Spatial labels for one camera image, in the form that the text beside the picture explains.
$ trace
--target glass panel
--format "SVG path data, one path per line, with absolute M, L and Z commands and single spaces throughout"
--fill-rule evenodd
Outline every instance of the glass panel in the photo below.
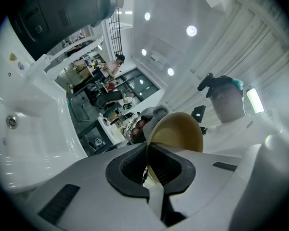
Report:
M 138 75 L 142 75 L 142 73 L 139 72 L 139 70 L 135 69 L 135 70 L 132 70 L 132 71 L 128 72 L 127 74 L 124 74 L 123 76 L 124 76 L 127 80 L 130 80 L 130 79 L 132 79 L 133 77 L 138 76 Z
M 114 91 L 115 90 L 121 90 L 126 96 L 128 96 L 131 93 L 131 89 L 130 89 L 129 85 L 126 83 L 123 83 L 122 85 L 117 86 L 114 89 Z
M 144 75 L 136 77 L 129 81 L 129 83 L 133 91 L 144 99 L 158 90 Z
M 158 91 L 158 89 L 155 86 L 149 86 L 149 87 L 145 88 L 145 90 L 142 92 L 142 97 L 144 99 L 146 99 L 157 91 Z

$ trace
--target cup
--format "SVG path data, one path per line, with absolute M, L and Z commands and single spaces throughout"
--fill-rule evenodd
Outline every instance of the cup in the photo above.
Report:
M 183 112 L 171 113 L 162 118 L 150 134 L 147 145 L 162 143 L 176 148 L 202 152 L 203 138 L 198 122 Z

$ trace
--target white wall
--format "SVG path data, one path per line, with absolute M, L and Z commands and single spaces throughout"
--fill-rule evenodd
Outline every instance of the white wall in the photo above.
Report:
M 102 36 L 104 36 L 104 41 L 102 43 L 102 49 L 103 50 L 99 51 L 99 54 L 104 59 L 104 61 L 108 63 L 108 62 L 112 61 L 112 59 L 110 58 L 111 54 L 109 53 L 108 47 L 106 45 L 107 37 L 105 37 L 105 34 L 103 32 L 102 23 L 100 23 L 100 25 L 92 28 L 92 31 L 93 31 L 94 35 L 102 35 Z
M 124 28 L 121 30 L 121 44 L 122 52 L 125 56 L 125 62 L 131 59 L 131 42 L 132 42 L 132 28 Z
M 133 112 L 134 114 L 137 114 L 137 112 L 142 112 L 146 108 L 157 106 L 164 93 L 165 90 L 158 90 L 156 93 L 143 100 L 140 104 L 136 105 L 134 108 L 127 110 L 125 113 Z
M 125 14 L 125 11 L 133 11 L 133 10 L 134 10 L 134 0 L 124 0 L 123 8 L 120 9 L 120 11 L 122 11 L 122 14 L 120 15 L 120 22 L 132 25 L 133 14 Z

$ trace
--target white shirt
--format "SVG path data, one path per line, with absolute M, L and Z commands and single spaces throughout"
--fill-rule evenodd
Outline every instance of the white shirt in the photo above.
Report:
M 107 63 L 107 67 L 108 67 L 108 69 L 106 69 L 106 70 L 103 70 L 103 68 L 101 68 L 101 72 L 103 73 L 103 75 L 106 78 L 109 76 L 108 70 L 110 70 L 110 72 L 112 73 L 116 69 L 116 67 L 117 67 L 116 61 L 111 61 L 111 62 Z
M 203 153 L 242 157 L 247 148 L 262 144 L 267 136 L 281 130 L 274 113 L 266 110 L 208 128 L 203 136 Z
M 130 103 L 130 102 L 133 100 L 133 98 L 132 98 L 132 97 L 126 97 L 125 100 L 126 100 L 126 102 L 124 102 L 123 99 L 120 99 L 120 100 L 118 100 L 118 103 L 119 103 L 121 106 L 123 106 L 123 105 L 125 105 L 125 104 L 127 104 L 127 103 Z

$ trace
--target person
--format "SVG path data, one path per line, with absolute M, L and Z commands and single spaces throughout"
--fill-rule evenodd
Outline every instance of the person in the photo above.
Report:
M 89 83 L 105 79 L 109 76 L 113 78 L 117 74 L 119 68 L 124 63 L 125 60 L 124 55 L 116 55 L 116 57 L 117 59 L 115 61 L 111 61 L 106 64 L 99 64 L 97 68 L 92 72 L 93 76 L 90 75 L 87 79 L 85 79 L 84 81 L 75 86 L 69 85 L 70 92 L 74 94 L 80 89 L 82 89 L 84 86 L 88 85 Z
M 108 118 L 112 113 L 114 113 L 117 109 L 123 107 L 123 105 L 127 103 L 131 103 L 133 98 L 135 97 L 135 93 L 131 93 L 128 97 L 123 97 L 123 99 L 119 99 L 114 101 L 114 105 L 111 106 L 104 114 L 99 113 L 101 117 Z
M 245 113 L 242 81 L 227 76 L 213 81 L 206 97 L 210 98 L 221 124 L 206 129 L 204 153 L 242 157 L 247 148 L 262 144 L 268 135 L 280 131 L 274 110 Z

